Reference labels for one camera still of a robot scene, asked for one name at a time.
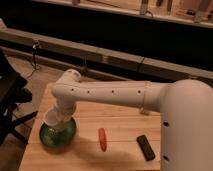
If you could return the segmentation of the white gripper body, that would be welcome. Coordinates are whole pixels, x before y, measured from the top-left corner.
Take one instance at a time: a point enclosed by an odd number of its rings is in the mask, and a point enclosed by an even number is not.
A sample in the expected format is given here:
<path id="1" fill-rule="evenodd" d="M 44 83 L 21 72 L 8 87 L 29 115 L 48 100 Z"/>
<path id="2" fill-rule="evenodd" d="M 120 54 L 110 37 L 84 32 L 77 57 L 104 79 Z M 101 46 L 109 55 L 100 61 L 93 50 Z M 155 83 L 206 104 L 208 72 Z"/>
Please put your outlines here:
<path id="1" fill-rule="evenodd" d="M 57 99 L 52 109 L 56 110 L 57 116 L 66 123 L 72 118 L 76 110 L 76 103 Z"/>

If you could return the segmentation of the white box under arm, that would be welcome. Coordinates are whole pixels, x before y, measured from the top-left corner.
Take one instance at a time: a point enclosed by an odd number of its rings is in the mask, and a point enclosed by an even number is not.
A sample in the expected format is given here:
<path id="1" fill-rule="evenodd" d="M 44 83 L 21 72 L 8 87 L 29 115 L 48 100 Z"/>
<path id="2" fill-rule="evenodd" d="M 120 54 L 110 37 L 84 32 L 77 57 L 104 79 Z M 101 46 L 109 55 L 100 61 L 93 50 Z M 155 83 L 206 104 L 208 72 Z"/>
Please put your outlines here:
<path id="1" fill-rule="evenodd" d="M 146 110 L 146 109 L 144 109 L 144 108 L 141 108 L 140 109 L 140 114 L 143 114 L 143 115 L 150 115 L 150 111 L 149 110 Z"/>

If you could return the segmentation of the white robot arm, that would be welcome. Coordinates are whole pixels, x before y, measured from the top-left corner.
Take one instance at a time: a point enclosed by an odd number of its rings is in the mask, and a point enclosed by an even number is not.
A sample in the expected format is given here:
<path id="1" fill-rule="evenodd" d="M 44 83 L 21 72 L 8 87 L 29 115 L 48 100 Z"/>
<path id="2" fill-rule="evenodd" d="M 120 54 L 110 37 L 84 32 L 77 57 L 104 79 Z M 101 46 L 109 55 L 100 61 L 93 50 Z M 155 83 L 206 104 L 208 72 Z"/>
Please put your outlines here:
<path id="1" fill-rule="evenodd" d="M 78 101 L 145 108 L 161 113 L 161 170 L 213 171 L 213 87 L 193 79 L 83 82 L 69 69 L 52 94 L 54 125 L 67 120 Z"/>

